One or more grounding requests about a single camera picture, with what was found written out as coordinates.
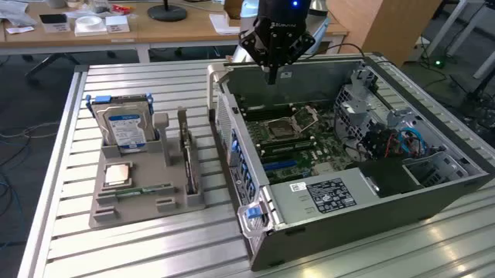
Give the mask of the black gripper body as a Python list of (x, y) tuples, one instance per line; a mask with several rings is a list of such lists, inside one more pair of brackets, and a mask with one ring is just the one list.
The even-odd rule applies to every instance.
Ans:
[(270, 50), (273, 50), (273, 33), (297, 33), (306, 31), (308, 1), (260, 1), (257, 19), (269, 19), (272, 33)]

